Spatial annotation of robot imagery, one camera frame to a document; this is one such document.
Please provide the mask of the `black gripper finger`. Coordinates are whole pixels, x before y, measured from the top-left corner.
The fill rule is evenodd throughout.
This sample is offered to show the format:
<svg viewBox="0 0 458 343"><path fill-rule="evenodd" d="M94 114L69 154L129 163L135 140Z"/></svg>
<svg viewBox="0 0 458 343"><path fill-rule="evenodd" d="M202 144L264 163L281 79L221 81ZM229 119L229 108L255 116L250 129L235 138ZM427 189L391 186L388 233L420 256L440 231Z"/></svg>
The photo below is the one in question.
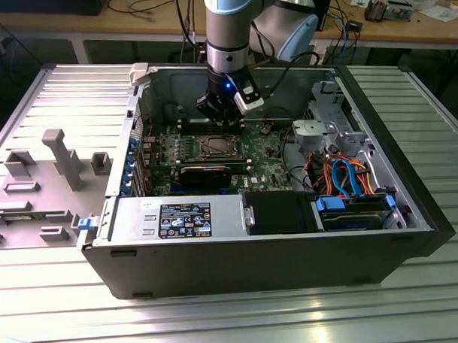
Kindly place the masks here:
<svg viewBox="0 0 458 343"><path fill-rule="evenodd" d="M196 107L199 112L202 112L212 123L219 127L222 133L229 131L227 109L221 99L214 93L210 93L207 90L203 96L197 98Z"/></svg>
<svg viewBox="0 0 458 343"><path fill-rule="evenodd" d="M231 135L239 135L245 129L244 115L234 102L228 106L228 129Z"/></svg>

